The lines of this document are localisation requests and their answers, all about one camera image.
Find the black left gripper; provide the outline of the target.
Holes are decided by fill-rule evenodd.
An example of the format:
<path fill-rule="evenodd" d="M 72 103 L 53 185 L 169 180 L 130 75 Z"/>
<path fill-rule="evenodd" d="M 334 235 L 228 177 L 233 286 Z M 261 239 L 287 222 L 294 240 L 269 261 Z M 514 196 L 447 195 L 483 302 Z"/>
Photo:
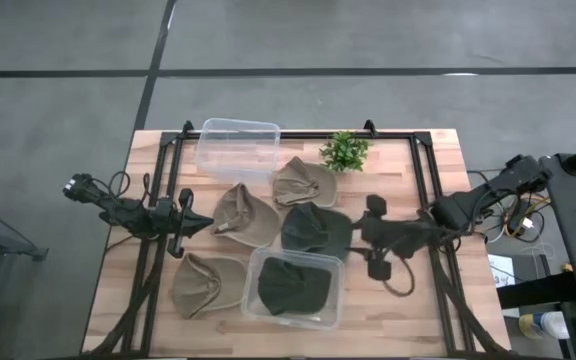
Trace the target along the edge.
<path fill-rule="evenodd" d="M 194 193 L 189 188 L 183 188 L 179 195 L 180 204 L 172 198 L 166 197 L 158 200 L 157 204 L 150 210 L 153 228 L 158 233 L 172 234 L 168 240 L 167 252 L 174 258 L 182 258 L 184 249 L 181 245 L 182 227 L 185 212 L 188 206 L 194 201 Z M 214 219 L 208 216 L 195 213 L 192 209 L 187 210 L 187 219 L 195 221 L 187 226 L 188 234 L 195 234 L 213 224 Z"/>

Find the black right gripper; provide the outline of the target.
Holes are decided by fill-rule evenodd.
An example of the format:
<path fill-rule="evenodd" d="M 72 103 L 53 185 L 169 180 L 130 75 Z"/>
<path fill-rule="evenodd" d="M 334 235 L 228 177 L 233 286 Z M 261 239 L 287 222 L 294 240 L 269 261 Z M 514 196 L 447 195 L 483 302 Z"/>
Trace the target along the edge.
<path fill-rule="evenodd" d="M 366 198 L 367 210 L 361 219 L 352 224 L 354 233 L 349 251 L 356 249 L 370 249 L 364 254 L 368 263 L 368 275 L 379 281 L 391 278 L 391 264 L 385 260 L 386 254 L 392 252 L 400 259 L 410 259 L 426 245 L 422 235 L 420 223 L 415 221 L 383 220 L 387 213 L 386 200 L 379 195 L 368 195 Z"/>

